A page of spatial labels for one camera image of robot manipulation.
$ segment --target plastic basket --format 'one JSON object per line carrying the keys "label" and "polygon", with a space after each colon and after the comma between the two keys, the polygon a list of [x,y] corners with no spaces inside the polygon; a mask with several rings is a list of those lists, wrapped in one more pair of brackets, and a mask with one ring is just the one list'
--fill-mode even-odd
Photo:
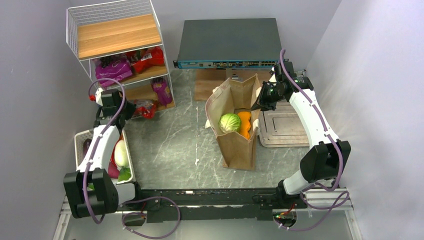
{"label": "plastic basket", "polygon": [[[125,142],[126,154],[128,155],[129,170],[131,172],[131,177],[128,180],[125,180],[125,181],[118,181],[117,179],[112,178],[112,182],[114,184],[125,184],[125,183],[136,181],[136,178],[134,177],[133,162],[131,160],[131,155],[130,155],[130,151],[129,151],[129,148],[128,148],[127,135],[125,133],[125,130],[122,130],[122,136],[123,136],[123,141]],[[87,139],[93,139],[93,133],[90,132],[90,130],[82,131],[82,132],[75,134],[74,143],[75,143],[75,164],[76,164],[76,168],[78,168],[78,166],[81,164],[81,162],[84,159],[83,143]]]}

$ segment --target marble table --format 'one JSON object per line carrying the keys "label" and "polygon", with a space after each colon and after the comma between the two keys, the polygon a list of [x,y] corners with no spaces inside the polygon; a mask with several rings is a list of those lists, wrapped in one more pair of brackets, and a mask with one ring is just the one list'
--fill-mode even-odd
{"label": "marble table", "polygon": [[299,169],[307,147],[267,148],[259,139],[255,170],[222,167],[215,135],[205,129],[205,102],[193,100],[195,71],[173,70],[171,79],[176,107],[125,126],[135,179],[143,189],[273,188]]}

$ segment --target white wall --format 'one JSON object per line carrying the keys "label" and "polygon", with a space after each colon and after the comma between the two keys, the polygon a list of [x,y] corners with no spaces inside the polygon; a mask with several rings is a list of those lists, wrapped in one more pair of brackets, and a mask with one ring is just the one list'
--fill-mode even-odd
{"label": "white wall", "polygon": [[[73,6],[110,0],[70,0]],[[152,0],[170,66],[177,60],[184,20],[276,18],[286,57],[304,69],[341,0]]]}
{"label": "white wall", "polygon": [[424,238],[424,3],[407,2],[343,0],[307,66],[368,240]]}
{"label": "white wall", "polygon": [[53,238],[75,169],[73,136],[93,126],[90,80],[66,44],[63,0],[0,8],[0,233]]}

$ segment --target snack package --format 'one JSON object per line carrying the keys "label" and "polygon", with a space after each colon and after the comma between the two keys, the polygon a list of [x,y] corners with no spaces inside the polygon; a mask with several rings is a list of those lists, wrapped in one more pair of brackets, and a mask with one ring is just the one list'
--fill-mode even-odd
{"label": "snack package", "polygon": [[172,102],[171,90],[168,83],[162,77],[156,77],[151,81],[151,88],[157,94],[160,104],[165,107]]}
{"label": "snack package", "polygon": [[[125,54],[101,57],[94,62],[97,64],[95,67],[95,77],[97,79],[108,78],[121,81],[133,75],[130,62],[127,60],[127,56]],[[114,82],[110,80],[102,80],[100,81],[100,84],[103,87],[108,87],[114,84]]]}
{"label": "snack package", "polygon": [[158,102],[152,99],[135,99],[131,101],[135,104],[135,117],[142,116],[146,119],[151,119],[155,116]]}
{"label": "snack package", "polygon": [[164,52],[159,46],[149,48],[143,55],[142,53],[142,51],[131,51],[126,55],[136,73],[141,73],[151,66],[163,66],[165,64]]}

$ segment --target butternut squash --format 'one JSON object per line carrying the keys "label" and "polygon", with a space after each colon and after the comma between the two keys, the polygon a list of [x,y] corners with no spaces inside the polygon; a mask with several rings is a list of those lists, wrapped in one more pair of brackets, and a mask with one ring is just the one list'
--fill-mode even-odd
{"label": "butternut squash", "polygon": [[251,117],[252,114],[249,111],[241,111],[237,113],[241,119],[240,135],[245,137],[247,140],[251,138],[249,130],[251,129]]}

